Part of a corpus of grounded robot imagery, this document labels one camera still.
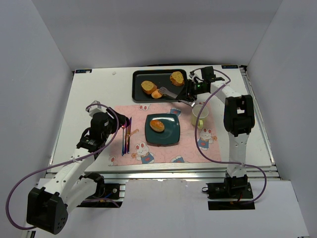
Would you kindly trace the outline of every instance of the green plate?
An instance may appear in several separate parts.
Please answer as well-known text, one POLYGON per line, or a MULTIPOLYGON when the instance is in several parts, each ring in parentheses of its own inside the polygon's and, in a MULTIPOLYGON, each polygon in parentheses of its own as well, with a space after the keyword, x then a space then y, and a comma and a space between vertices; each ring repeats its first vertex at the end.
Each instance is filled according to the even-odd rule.
POLYGON ((180 125, 177 115, 169 113, 150 114, 145 121, 145 139, 150 144, 170 145, 179 141, 180 125), (150 127, 150 121, 160 120, 164 124, 164 131, 156 132, 150 127))

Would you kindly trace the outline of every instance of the bread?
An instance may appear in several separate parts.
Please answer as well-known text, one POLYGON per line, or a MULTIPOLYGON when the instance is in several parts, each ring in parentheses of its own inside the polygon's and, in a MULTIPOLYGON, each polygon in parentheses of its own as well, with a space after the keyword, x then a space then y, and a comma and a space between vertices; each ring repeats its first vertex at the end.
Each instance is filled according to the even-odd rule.
POLYGON ((143 81, 141 83, 141 87, 146 94, 152 94, 155 90, 157 90, 157 86, 150 81, 143 81))
POLYGON ((172 73, 172 75, 169 77, 170 81, 172 81, 172 84, 175 86, 182 86, 184 85, 184 77, 181 72, 176 71, 172 73))
POLYGON ((159 99, 163 96, 163 94, 161 94, 158 89, 155 90, 151 95, 152 95, 152 98, 154 99, 159 99))
POLYGON ((161 122, 160 120, 150 121, 150 127, 156 132, 162 132, 165 129, 163 122, 161 122))

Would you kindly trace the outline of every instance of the mug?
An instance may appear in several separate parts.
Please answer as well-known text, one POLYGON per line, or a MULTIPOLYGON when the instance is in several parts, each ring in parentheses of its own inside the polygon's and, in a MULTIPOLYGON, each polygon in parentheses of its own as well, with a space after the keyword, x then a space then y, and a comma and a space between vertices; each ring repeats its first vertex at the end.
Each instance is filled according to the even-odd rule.
MULTIPOLYGON (((201 110, 201 108, 203 107, 203 105, 195 105, 192 109, 192 117, 191 117, 191 124, 193 126, 196 125, 196 120, 197 120, 197 116, 199 111, 201 110)), ((199 121, 198 121, 198 129, 202 129, 204 127, 204 121, 206 120, 206 118, 209 115, 209 111, 207 109, 207 107, 204 107, 202 113, 200 114, 199 117, 199 121)))

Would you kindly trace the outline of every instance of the black tray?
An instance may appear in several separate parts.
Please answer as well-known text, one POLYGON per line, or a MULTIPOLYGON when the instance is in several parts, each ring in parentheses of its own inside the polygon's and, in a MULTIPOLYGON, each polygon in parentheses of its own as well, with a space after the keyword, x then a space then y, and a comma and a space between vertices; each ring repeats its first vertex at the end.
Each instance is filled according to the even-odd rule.
POLYGON ((132 99, 137 103, 161 103, 161 102, 177 102, 168 96, 162 96, 159 99, 152 98, 151 95, 143 92, 141 83, 143 81, 151 81, 158 89, 160 87, 167 88, 170 92, 178 95, 184 86, 175 86, 169 77, 173 72, 182 73, 184 80, 187 80, 187 73, 183 69, 158 69, 158 70, 138 70, 133 73, 132 79, 132 99))

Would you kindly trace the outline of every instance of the mug handle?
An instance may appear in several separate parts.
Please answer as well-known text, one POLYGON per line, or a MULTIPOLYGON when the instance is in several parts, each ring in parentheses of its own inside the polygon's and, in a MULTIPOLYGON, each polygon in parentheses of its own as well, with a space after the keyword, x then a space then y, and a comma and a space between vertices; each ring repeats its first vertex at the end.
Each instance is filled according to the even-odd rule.
POLYGON ((199 121, 198 121, 198 126, 197 126, 197 128, 198 128, 199 130, 201 130, 203 127, 204 127, 204 122, 203 122, 203 120, 199 120, 199 121))

